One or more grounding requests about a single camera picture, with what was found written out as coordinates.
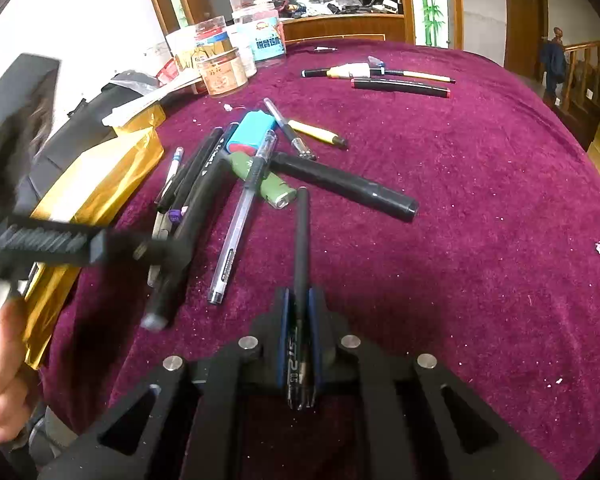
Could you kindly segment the left hand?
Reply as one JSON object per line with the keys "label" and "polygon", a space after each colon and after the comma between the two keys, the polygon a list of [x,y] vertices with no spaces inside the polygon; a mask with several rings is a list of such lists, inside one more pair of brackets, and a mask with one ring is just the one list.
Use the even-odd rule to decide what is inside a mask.
{"label": "left hand", "polygon": [[0,309],[0,443],[14,440],[31,416],[30,386],[21,371],[25,327],[24,302],[10,295]]}

